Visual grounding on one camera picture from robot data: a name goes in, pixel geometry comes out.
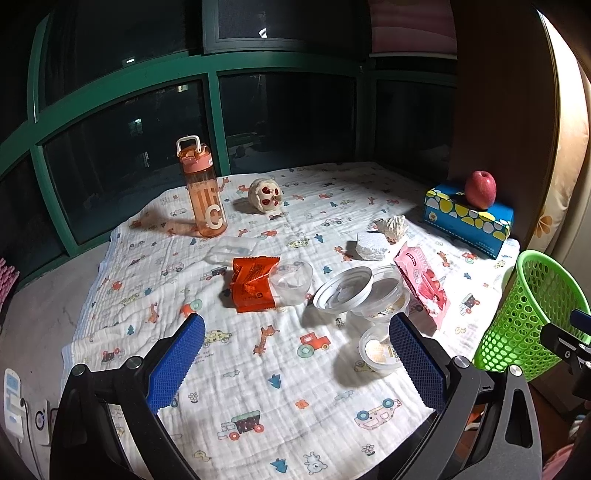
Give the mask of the green plastic trash basket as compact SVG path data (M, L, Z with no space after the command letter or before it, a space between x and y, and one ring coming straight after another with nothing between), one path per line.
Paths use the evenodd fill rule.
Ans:
M515 266L515 281L477 348L475 366L503 372L517 365L527 380L536 379L559 363L559 357L541 344L545 325L554 324L590 343L590 335L570 323L574 310L588 314L590 307L572 275L541 252L522 252Z

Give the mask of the pink snack packet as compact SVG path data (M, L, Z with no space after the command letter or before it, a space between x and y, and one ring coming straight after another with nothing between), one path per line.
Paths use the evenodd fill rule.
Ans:
M423 250L405 243L394 257L408 287L440 329L448 311L448 297L441 282L429 265Z

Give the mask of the white cartoon print blanket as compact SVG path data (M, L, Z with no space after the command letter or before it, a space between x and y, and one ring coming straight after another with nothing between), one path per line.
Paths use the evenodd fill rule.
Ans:
M372 163L276 170L283 205L249 209L250 175L221 179L228 228L191 232L184 188L147 203L113 232L82 308L64 365L92 370L144 355L191 314L206 339L160 419L203 479L355 479L394 452L430 416L404 370L363 364L368 322L331 317L304 301L239 313L231 300L225 244L243 255L311 265L314 288L359 265L358 235L381 218L404 215L404 243L424 252L448 297L435 327L418 303L410 315L451 355L472 357L493 320L520 252L510 239L490 259L422 222L422 187Z

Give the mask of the clear plastic cup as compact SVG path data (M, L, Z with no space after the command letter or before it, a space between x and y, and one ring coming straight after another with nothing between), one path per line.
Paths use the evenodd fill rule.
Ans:
M270 270L269 282L273 299L279 306L304 303L314 270L304 260L280 261Z

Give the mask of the blue yellow tissue box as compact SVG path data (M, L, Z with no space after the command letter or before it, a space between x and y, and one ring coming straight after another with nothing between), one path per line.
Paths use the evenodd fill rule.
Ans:
M425 194L424 220L489 257L497 258L511 236L514 211L499 202L488 210L477 210L458 188L441 184Z

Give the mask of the red apple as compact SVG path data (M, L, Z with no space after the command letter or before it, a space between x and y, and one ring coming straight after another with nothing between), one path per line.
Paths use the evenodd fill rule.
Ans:
M496 181L487 171L474 171L466 180L464 194L469 204L486 211L495 203Z

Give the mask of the orange snack wrapper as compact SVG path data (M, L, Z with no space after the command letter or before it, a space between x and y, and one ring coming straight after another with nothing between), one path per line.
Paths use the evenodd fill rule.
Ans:
M238 257L232 260L230 296L238 313L259 312L276 306L270 290L270 271L279 257Z

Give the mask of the clear round food container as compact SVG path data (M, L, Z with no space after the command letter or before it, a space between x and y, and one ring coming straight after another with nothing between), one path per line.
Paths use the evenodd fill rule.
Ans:
M369 296L351 312L374 324L388 323L398 313L409 313L410 300L411 292L398 268L383 266L373 271Z

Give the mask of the green window frame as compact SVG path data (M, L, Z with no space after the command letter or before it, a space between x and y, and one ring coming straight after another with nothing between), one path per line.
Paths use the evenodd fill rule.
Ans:
M5 1L1 255L21 284L104 242L182 182L358 149L365 1Z

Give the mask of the white power strip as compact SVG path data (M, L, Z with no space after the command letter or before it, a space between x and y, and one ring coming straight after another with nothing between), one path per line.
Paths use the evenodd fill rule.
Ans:
M43 399L33 406L25 407L22 385L19 375L6 368L3 375L2 406L6 430L20 443L26 437L26 424L32 427L31 438L41 446L49 446L50 439L50 404Z

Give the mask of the white skull toy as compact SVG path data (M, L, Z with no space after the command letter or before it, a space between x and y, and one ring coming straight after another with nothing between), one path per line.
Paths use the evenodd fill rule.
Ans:
M259 178L250 184L247 200L259 213L270 213L280 209L283 191L273 179Z

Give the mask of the orange water bottle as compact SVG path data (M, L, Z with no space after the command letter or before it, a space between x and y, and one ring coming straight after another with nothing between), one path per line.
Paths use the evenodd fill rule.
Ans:
M198 234L204 238L221 235L228 227L228 220L219 196L211 150L197 135L189 135L176 141L176 153Z

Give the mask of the clear plastic wrapper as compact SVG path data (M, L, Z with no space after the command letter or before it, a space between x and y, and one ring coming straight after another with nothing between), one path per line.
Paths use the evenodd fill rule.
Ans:
M204 260L211 265L230 266L233 259L252 255L257 243L256 239L245 237L223 237L209 249Z

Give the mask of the small sauce cup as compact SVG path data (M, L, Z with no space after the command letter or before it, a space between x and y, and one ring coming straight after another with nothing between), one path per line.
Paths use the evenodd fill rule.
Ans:
M359 341L359 352L363 362L381 375L389 375L403 366L390 340L386 324L370 327Z

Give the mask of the patterned paper ball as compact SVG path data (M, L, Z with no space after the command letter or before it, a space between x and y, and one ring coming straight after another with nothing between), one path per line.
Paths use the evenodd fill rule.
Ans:
M384 234L391 243L398 243L408 231L407 219L404 215L394 215L389 218L381 218L374 221L377 231Z

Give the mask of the white round plastic lid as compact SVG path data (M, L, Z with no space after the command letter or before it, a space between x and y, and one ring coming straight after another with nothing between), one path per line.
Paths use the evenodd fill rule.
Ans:
M373 271L369 267L342 271L315 292L312 305L329 314L351 311L369 297L372 284Z

